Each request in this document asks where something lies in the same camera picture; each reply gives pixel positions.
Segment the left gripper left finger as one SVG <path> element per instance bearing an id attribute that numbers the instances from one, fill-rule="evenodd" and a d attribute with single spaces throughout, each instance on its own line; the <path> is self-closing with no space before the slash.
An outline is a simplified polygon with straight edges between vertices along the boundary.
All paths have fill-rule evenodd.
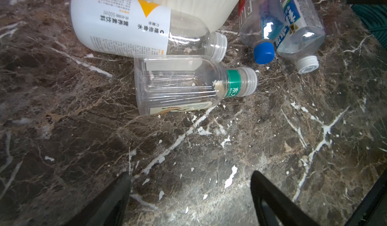
<path id="1" fill-rule="evenodd" d="M 131 192 L 129 173 L 120 174 L 66 226 L 121 226 Z"/>

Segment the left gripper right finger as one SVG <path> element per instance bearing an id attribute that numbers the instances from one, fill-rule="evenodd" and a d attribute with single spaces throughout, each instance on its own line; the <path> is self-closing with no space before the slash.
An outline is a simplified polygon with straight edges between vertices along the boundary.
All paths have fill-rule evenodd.
<path id="1" fill-rule="evenodd" d="M 318 225 L 259 171 L 252 174 L 251 194 L 260 226 Z"/>

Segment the clear bottle green cap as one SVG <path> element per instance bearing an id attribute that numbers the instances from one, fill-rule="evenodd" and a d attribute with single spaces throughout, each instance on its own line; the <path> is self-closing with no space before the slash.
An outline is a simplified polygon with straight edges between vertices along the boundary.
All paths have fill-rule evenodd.
<path id="1" fill-rule="evenodd" d="M 134 72 L 141 116 L 208 109 L 250 96 L 258 86 L 253 69 L 228 68 L 203 55 L 138 56 Z"/>

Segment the clear bottle white label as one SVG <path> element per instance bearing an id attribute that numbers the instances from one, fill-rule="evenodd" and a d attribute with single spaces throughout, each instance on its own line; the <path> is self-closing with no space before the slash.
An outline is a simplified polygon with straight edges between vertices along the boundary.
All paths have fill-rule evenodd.
<path id="1" fill-rule="evenodd" d="M 294 63 L 301 74 L 319 68 L 317 51 L 326 34 L 312 0 L 281 0 L 285 27 L 275 40 L 280 57 Z"/>

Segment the white bottle yellow triangle label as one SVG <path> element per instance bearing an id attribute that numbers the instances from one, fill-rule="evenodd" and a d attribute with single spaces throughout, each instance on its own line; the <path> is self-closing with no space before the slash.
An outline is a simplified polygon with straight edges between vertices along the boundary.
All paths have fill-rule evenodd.
<path id="1" fill-rule="evenodd" d="M 71 22 L 87 48 L 125 57 L 206 55 L 223 60 L 227 37 L 199 18 L 146 0 L 71 0 Z"/>

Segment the clear crushed bottle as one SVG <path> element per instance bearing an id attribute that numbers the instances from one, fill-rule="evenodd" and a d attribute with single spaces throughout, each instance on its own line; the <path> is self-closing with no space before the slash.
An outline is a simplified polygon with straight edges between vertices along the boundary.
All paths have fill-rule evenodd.
<path id="1" fill-rule="evenodd" d="M 281 0 L 240 0 L 239 39 L 253 49 L 258 64 L 275 58 L 274 40 L 284 27 Z"/>

